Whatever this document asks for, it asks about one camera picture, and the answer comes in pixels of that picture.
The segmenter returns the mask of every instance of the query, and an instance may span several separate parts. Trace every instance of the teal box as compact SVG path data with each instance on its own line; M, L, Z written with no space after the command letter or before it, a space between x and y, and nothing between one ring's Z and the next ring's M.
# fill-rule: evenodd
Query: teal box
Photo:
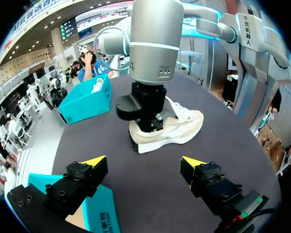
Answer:
M98 78L103 79L101 90L91 93ZM108 74L99 75L76 85L58 109L68 124L73 124L111 109L112 86Z

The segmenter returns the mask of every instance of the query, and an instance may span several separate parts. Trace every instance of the black cable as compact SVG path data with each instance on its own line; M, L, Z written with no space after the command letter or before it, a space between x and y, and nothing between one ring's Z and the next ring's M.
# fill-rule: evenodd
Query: black cable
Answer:
M256 218L260 215L265 215L265 214L274 214L277 212L276 208L269 208L269 209L264 209L264 210L260 210L252 215L249 215L248 217L243 218L242 220L238 221L235 223L235 225L240 225L248 220L251 220L253 218Z

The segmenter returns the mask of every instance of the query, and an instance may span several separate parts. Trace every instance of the shoe sole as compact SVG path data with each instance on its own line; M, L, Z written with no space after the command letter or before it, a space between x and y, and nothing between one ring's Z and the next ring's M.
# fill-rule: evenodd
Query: shoe sole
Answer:
M138 153L139 154L143 154L143 153L147 153L147 152L151 152L154 150L157 150L159 148L161 148L162 146L166 145L166 144L171 144L171 143L175 143L175 144L185 144L189 141L191 141L196 135L197 133L200 131L200 129L202 128L203 125L201 125L200 128L198 128L193 134L187 136L187 137L182 137L182 138L170 138L170 139L165 139L159 142L152 142L152 143L148 143L148 144L136 144L133 139L132 143L133 143L133 148L134 150L136 150L138 147Z

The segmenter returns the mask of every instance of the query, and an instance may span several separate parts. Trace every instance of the black round table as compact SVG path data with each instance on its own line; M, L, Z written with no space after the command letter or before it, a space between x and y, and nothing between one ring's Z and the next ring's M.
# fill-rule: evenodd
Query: black round table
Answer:
M200 132L184 145L169 144L138 154L131 146L129 122L120 120L115 100L131 92L128 75L112 79L111 111L67 125L57 150L53 174L63 174L73 161L106 155L109 173L102 184L113 190L122 233L212 233L219 222L201 198L194 198L179 172L180 159L188 156L222 166L243 195L253 189L266 195L265 208L281 201L279 183L269 156L237 116L211 93L186 75L175 74L166 85L167 96L189 109L200 110ZM256 229L270 216L260 216Z

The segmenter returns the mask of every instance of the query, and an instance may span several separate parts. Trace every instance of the white sneaker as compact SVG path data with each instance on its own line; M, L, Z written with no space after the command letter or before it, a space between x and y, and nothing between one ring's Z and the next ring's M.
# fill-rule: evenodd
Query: white sneaker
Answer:
M145 133L140 130L136 121L131 121L129 133L133 141L138 145L140 154L157 150L169 143L184 144L190 141L201 129L204 115L197 110L189 110L179 103L170 102L178 119L169 117L164 122L163 129Z
M96 81L96 84L94 85L94 88L92 90L92 94L97 92L97 91L100 91L101 87L102 87L102 84L103 84L103 79L102 78L98 78L97 81Z

